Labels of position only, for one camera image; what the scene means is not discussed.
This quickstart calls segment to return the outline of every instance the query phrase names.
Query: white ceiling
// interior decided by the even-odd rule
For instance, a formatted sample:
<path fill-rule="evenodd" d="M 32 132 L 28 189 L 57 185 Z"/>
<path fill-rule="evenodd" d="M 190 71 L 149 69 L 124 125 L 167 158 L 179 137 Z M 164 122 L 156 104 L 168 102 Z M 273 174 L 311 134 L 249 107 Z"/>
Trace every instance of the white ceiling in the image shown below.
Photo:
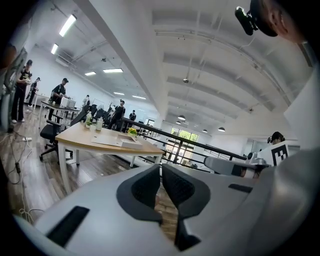
<path fill-rule="evenodd" d="M 311 74 L 312 67 L 298 45 L 260 31 L 253 36 L 245 34 L 234 12 L 237 6 L 248 10 L 250 0 L 140 2 L 149 12 L 146 16 L 150 17 L 156 54 L 162 62 L 160 68 L 166 83 L 163 86 L 168 87 L 168 112 L 163 119 L 170 123 L 175 124 L 179 115 L 185 115 L 190 129 L 198 125 L 199 130 L 207 129 L 211 134 L 219 126 L 252 114 L 279 115 Z M 52 11 L 47 35 L 38 44 L 49 51 L 53 43 L 58 43 L 58 53 L 79 74 L 95 71 L 96 75 L 86 78 L 109 93 L 148 98 L 118 54 L 74 2 L 54 3 L 61 11 Z M 77 21 L 62 38 L 59 30 L 70 14 L 75 14 Z M 103 69 L 110 68 L 122 68 L 124 72 L 103 73 Z M 189 83 L 183 83 L 188 70 Z"/>
<path fill-rule="evenodd" d="M 46 22 L 46 33 L 36 42 L 39 47 L 51 51 L 53 44 L 58 44 L 56 55 L 66 59 L 69 68 L 113 96 L 138 101 L 132 95 L 148 98 L 114 49 L 72 0 L 51 2 L 51 11 L 43 20 Z M 77 20 L 66 35 L 61 37 L 59 31 L 71 14 Z M 123 69 L 123 73 L 103 72 L 105 69 L 115 68 Z M 92 71 L 96 75 L 85 76 L 85 73 Z M 117 96 L 113 92 L 124 93 L 125 96 Z"/>

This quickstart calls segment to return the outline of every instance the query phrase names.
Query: plastic bottle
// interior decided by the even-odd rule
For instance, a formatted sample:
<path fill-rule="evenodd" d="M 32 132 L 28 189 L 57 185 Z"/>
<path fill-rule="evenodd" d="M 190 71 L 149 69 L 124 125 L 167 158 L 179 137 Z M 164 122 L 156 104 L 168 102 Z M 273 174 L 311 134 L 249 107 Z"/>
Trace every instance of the plastic bottle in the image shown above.
<path fill-rule="evenodd" d="M 91 111 L 86 115 L 85 124 L 88 125 L 91 122 Z"/>
<path fill-rule="evenodd" d="M 96 122 L 95 129 L 101 131 L 104 120 L 102 117 L 99 118 L 98 122 Z"/>

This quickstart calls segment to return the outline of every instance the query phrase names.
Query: table leg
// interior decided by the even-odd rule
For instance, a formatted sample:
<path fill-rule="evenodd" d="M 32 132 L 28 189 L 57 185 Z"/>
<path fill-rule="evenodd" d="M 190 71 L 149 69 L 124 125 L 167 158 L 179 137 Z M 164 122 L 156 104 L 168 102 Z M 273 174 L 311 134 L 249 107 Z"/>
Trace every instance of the table leg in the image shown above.
<path fill-rule="evenodd" d="M 66 148 L 62 143 L 58 143 L 58 150 L 59 150 L 59 164 L 60 164 L 63 185 L 66 193 L 69 195 L 71 194 L 72 191 L 70 188 L 68 174 L 67 174 Z"/>
<path fill-rule="evenodd" d="M 42 107 L 43 107 L 43 104 L 42 104 L 42 102 L 41 102 L 41 105 L 40 105 L 40 113 L 39 113 L 39 129 L 40 129 L 40 125 L 41 125 Z"/>
<path fill-rule="evenodd" d="M 161 161 L 161 157 L 162 155 L 158 155 L 156 158 L 155 158 L 155 164 L 160 164 L 160 161 Z"/>
<path fill-rule="evenodd" d="M 79 149 L 76 149 L 75 150 L 75 162 L 76 162 L 76 165 L 80 165 L 80 160 L 79 160 Z"/>
<path fill-rule="evenodd" d="M 135 159 L 136 159 L 136 157 L 133 156 L 131 159 L 130 167 L 134 167 Z"/>
<path fill-rule="evenodd" d="M 33 110 L 36 110 L 37 101 L 38 101 L 38 94 L 37 94 L 36 97 L 35 97 L 35 102 L 34 102 Z"/>

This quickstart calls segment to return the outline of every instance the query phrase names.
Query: metal railing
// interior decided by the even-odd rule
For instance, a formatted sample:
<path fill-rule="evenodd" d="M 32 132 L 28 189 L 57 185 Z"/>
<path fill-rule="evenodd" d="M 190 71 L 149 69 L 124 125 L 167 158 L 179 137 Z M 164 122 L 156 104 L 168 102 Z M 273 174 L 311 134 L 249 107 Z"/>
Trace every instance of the metal railing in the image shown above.
<path fill-rule="evenodd" d="M 207 172 L 206 170 L 198 168 L 196 163 L 202 164 L 204 166 L 204 160 L 208 156 L 213 156 L 225 160 L 232 161 L 233 158 L 246 160 L 245 157 L 237 155 L 226 150 L 210 146 L 208 144 L 201 144 L 196 141 L 192 141 L 177 135 L 170 134 L 161 129 L 154 128 L 143 123 L 138 123 L 131 121 L 127 118 L 121 119 L 121 131 L 127 132 L 129 124 L 137 130 L 138 136 L 142 136 L 146 140 L 153 140 L 155 144 L 158 144 L 158 148 L 164 151 L 164 156 L 162 156 L 162 162 L 173 163 L 181 166 L 193 168 L 199 171 Z M 147 162 L 154 163 L 155 159 L 152 157 L 141 157 Z"/>

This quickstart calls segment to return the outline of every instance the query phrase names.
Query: ceiling light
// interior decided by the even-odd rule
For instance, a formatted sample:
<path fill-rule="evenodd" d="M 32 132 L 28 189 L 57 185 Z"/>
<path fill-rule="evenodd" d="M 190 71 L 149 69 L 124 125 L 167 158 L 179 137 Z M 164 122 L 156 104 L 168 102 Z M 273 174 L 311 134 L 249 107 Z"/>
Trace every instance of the ceiling light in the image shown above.
<path fill-rule="evenodd" d="M 185 118 L 185 116 L 182 114 L 182 115 L 179 115 L 178 116 L 178 119 L 180 119 L 180 120 L 182 120 L 182 121 L 184 121 L 184 120 L 186 120 L 186 118 Z"/>
<path fill-rule="evenodd" d="M 58 49 L 58 45 L 54 44 L 53 47 L 52 47 L 51 53 L 55 54 L 57 49 Z"/>
<path fill-rule="evenodd" d="M 138 99 L 143 99 L 143 100 L 146 100 L 146 98 L 145 98 L 145 97 L 134 96 L 134 95 L 132 95 L 132 97 L 134 97 L 134 98 L 138 98 Z"/>
<path fill-rule="evenodd" d="M 122 68 L 112 68 L 103 70 L 104 73 L 122 73 Z"/>
<path fill-rule="evenodd" d="M 67 21 L 64 23 L 63 27 L 61 28 L 59 34 L 60 36 L 64 37 L 65 34 L 67 33 L 68 29 L 72 26 L 73 23 L 77 20 L 76 16 L 71 15 Z"/>
<path fill-rule="evenodd" d="M 86 76 L 92 76 L 92 75 L 95 75 L 96 72 L 89 72 L 89 73 L 85 73 Z"/>

